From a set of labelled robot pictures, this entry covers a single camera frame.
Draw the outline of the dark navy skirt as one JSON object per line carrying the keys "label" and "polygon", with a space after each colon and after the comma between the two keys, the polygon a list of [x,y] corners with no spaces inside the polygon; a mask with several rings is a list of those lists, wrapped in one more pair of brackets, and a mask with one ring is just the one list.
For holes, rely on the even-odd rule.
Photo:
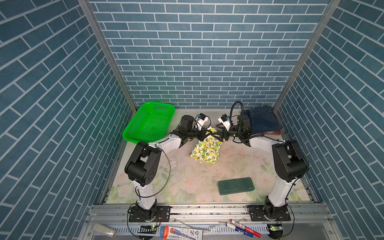
{"label": "dark navy skirt", "polygon": [[250,118],[251,128],[255,133],[280,131],[282,129],[273,108],[270,106],[245,110],[244,114]]}

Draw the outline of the yellow floral skirt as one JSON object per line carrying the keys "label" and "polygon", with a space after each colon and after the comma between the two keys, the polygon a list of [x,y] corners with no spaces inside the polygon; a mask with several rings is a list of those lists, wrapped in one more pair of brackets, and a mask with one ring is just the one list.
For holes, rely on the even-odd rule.
{"label": "yellow floral skirt", "polygon": [[219,150],[225,141],[220,141],[219,138],[218,135],[209,135],[202,141],[198,141],[190,157],[202,162],[216,164],[220,155]]}

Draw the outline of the red plaid skirt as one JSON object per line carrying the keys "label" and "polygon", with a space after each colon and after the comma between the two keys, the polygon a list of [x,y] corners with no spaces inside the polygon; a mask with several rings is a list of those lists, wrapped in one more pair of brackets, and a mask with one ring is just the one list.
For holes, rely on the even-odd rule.
{"label": "red plaid skirt", "polygon": [[274,135],[274,136],[278,136],[278,135],[281,135],[282,131],[281,130],[277,130],[277,131],[269,131],[269,132],[265,132],[264,134],[265,135]]}

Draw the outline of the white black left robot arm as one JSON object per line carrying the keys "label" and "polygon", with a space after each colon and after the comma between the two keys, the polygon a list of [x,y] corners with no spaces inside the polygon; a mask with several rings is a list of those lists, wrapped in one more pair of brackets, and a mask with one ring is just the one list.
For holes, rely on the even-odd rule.
{"label": "white black left robot arm", "polygon": [[210,118],[204,114],[196,117],[184,115],[177,128],[168,136],[156,142],[136,144],[125,166],[125,173],[135,186],[140,210],[156,208],[157,200],[152,181],[157,174],[161,156],[182,147],[189,140],[203,140],[207,133],[207,128],[204,127],[206,122],[210,122]]}

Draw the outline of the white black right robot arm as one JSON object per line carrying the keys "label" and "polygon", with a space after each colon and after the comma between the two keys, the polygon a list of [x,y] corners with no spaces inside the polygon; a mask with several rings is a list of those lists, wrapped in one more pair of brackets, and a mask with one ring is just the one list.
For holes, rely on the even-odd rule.
{"label": "white black right robot arm", "polygon": [[277,174],[274,187],[265,200],[265,212],[281,212],[287,207],[288,196],[296,184],[309,170],[306,155],[295,140],[279,141],[264,134],[251,132],[251,121],[246,115],[238,115],[237,124],[226,114],[218,118],[226,137],[238,138],[241,144],[262,148],[272,153]]}

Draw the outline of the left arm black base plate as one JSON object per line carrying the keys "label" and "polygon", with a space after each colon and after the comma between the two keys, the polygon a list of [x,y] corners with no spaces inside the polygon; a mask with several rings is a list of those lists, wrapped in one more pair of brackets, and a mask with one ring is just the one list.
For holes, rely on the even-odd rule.
{"label": "left arm black base plate", "polygon": [[144,222],[169,222],[171,215],[170,206],[153,206],[149,210],[141,208],[139,205],[131,207],[128,221],[130,223]]}

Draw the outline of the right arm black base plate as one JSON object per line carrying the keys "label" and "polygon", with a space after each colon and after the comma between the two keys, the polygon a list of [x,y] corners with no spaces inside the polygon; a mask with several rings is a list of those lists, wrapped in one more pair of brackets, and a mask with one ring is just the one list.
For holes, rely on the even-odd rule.
{"label": "right arm black base plate", "polygon": [[266,205],[266,206],[248,205],[246,209],[250,214],[252,222],[262,222],[262,221],[289,222],[291,221],[291,216],[287,206],[276,208],[270,205]]}

